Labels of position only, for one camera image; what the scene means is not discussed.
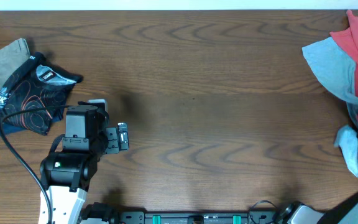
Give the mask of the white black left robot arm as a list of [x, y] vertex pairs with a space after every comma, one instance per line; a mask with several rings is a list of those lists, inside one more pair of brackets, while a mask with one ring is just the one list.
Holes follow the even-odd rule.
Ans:
[[129, 148], [127, 124], [109, 126], [104, 99], [68, 107], [65, 122], [65, 133], [40, 165], [45, 193], [40, 196], [39, 223], [78, 223], [101, 157]]

